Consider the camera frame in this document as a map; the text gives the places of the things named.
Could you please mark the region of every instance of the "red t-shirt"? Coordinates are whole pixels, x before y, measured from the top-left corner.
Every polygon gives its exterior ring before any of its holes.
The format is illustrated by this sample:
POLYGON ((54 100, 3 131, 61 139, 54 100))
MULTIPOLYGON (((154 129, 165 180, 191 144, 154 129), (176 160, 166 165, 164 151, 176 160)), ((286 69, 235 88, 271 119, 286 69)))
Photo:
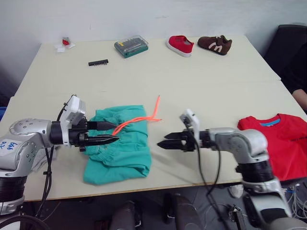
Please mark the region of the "red t-shirt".
POLYGON ((277 114, 268 120, 257 120, 249 116, 239 121, 238 128, 256 129, 265 135, 273 172, 279 180, 307 176, 307 123, 302 118, 277 114))

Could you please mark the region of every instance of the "table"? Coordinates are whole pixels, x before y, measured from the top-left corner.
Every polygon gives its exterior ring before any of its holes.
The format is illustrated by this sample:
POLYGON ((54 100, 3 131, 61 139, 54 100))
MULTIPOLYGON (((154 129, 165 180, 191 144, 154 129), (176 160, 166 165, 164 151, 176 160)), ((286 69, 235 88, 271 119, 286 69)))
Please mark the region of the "table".
MULTIPOLYGON (((202 128, 236 127, 239 119, 246 116, 253 115, 258 119, 267 119, 276 113, 300 116, 307 121, 304 111, 279 80, 196 84, 193 87, 184 88, 172 88, 169 85, 167 82, 160 88, 141 87, 130 93, 125 91, 125 96, 114 91, 86 91, 78 94, 86 103, 88 118, 94 115, 95 109, 129 104, 143 104, 147 113, 151 114, 157 96, 161 95, 157 117, 163 120, 148 125, 148 141, 153 159, 151 171, 147 178, 101 186, 85 184, 83 172, 87 157, 80 153, 78 148, 61 147, 57 160, 52 163, 53 182, 48 198, 96 196, 200 184, 201 177, 195 152, 165 150, 156 145, 164 135, 184 128, 178 116, 186 108, 195 112, 201 121, 202 128)), ((68 93, 63 93, 53 96, 28 95, 24 98, 19 96, 11 98, 8 110, 0 122, 0 135, 2 136, 8 130, 12 122, 21 118, 54 120, 62 103, 69 96, 68 93)), ((204 175, 207 181, 212 183, 217 169, 217 152, 202 149, 201 154, 204 175)), ((235 166, 236 162, 232 154, 222 152, 219 183, 240 181, 241 175, 235 172, 235 166)), ((45 181, 45 176, 42 175, 43 170, 28 176, 24 191, 27 201, 41 199, 45 181)))
POLYGON ((165 39, 149 40, 149 50, 127 59, 116 51, 115 41, 77 42, 76 47, 60 54, 52 44, 42 44, 15 96, 121 92, 131 83, 142 88, 184 90, 195 84, 280 79, 245 36, 227 37, 233 43, 226 56, 204 50, 197 46, 198 37, 190 38, 195 45, 189 58, 167 48, 165 39), (88 67, 88 62, 102 59, 108 59, 108 65, 88 67))

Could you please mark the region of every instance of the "white sole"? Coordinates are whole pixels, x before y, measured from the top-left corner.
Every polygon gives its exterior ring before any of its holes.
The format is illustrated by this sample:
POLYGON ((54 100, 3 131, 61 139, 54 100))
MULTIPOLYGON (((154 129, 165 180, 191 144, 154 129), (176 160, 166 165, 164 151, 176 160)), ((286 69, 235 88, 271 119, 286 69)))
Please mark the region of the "white sole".
POLYGON ((185 52, 182 52, 182 51, 180 51, 179 49, 176 49, 175 47, 172 47, 172 45, 169 43, 169 38, 166 40, 166 46, 168 47, 168 48, 170 48, 171 50, 173 50, 174 52, 176 52, 176 53, 178 53, 178 54, 180 54, 181 56, 184 56, 184 57, 186 57, 186 58, 188 58, 188 57, 190 57, 191 56, 191 54, 192 53, 189 53, 189 54, 187 54, 187 53, 185 53, 185 52))

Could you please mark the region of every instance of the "orange shoelace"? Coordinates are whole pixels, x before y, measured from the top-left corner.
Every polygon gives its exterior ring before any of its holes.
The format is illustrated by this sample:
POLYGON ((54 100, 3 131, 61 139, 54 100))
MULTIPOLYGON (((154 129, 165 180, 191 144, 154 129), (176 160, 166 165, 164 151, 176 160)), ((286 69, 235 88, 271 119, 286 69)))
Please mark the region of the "orange shoelace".
POLYGON ((155 102, 155 107, 154 107, 154 111, 153 114, 151 116, 140 116, 140 117, 136 117, 134 119, 131 119, 130 121, 126 121, 122 124, 120 124, 119 126, 117 126, 112 135, 116 135, 117 133, 119 133, 123 127, 127 126, 128 124, 132 123, 132 122, 138 122, 138 121, 161 121, 162 119, 157 119, 155 118, 155 116, 157 115, 157 111, 158 111, 158 106, 160 103, 160 96, 158 96, 157 101, 155 102))

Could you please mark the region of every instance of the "person's arm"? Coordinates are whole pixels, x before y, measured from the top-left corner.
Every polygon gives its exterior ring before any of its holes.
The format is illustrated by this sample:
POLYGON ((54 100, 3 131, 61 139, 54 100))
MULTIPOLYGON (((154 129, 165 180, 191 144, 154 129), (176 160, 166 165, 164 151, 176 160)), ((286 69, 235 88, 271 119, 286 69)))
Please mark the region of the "person's arm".
POLYGON ((304 110, 307 110, 307 94, 304 90, 295 90, 292 96, 304 110))

